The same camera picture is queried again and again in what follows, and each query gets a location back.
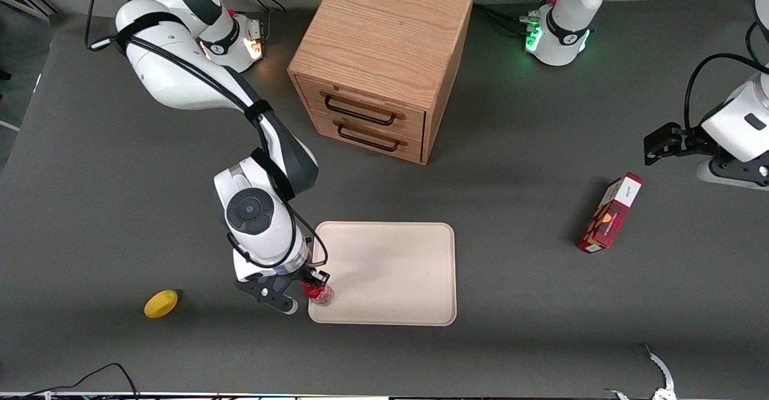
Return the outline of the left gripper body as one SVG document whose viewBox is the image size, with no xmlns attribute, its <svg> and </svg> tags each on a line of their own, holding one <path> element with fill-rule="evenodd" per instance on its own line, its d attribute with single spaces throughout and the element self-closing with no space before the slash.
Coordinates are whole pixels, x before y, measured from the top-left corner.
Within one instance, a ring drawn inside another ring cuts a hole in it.
<svg viewBox="0 0 769 400">
<path fill-rule="evenodd" d="M 768 150 L 766 80 L 748 80 L 709 114 L 701 128 L 720 147 L 741 162 Z"/>
</svg>

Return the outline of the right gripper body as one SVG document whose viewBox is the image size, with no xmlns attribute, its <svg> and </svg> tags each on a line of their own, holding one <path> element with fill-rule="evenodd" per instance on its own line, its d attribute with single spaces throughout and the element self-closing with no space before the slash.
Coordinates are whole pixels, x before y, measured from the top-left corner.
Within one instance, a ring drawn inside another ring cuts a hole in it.
<svg viewBox="0 0 769 400">
<path fill-rule="evenodd" d="M 283 250 L 283 252 L 277 252 L 276 250 L 270 250 L 269 252 L 251 252 L 251 255 L 255 255 L 261 265 L 273 265 L 281 260 L 283 255 L 285 255 L 285 250 Z M 261 268 L 255 265 L 251 260 L 245 260 L 237 250 L 233 250 L 234 274 L 236 274 L 236 278 L 239 282 L 248 280 L 248 277 L 254 274 L 260 274 L 264 277 L 293 274 L 305 265 L 307 259 L 311 259 L 311 251 L 309 249 L 294 249 L 282 265 L 274 268 Z"/>
</svg>

